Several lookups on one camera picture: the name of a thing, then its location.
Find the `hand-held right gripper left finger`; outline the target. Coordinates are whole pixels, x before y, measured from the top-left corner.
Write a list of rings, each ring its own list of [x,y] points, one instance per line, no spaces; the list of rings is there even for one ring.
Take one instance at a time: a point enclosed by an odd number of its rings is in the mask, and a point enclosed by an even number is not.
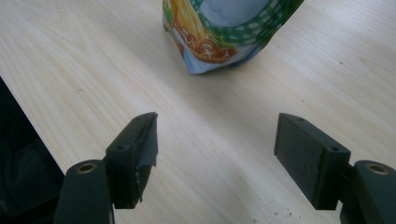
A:
[[[104,161],[116,209],[134,209],[142,201],[157,162],[157,118],[155,112],[135,117],[106,149]]]

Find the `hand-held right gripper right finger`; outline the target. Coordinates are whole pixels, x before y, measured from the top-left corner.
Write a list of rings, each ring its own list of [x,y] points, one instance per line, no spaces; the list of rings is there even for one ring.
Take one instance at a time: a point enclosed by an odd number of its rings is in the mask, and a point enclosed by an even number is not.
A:
[[[334,210],[350,151],[306,119],[280,113],[274,154],[317,210]]]

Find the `yellow printed snack bag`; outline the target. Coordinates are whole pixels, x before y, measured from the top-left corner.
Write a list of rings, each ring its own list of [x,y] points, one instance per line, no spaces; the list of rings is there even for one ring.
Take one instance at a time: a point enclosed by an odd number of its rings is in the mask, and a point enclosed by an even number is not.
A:
[[[190,74],[254,58],[304,0],[163,0],[163,28]]]

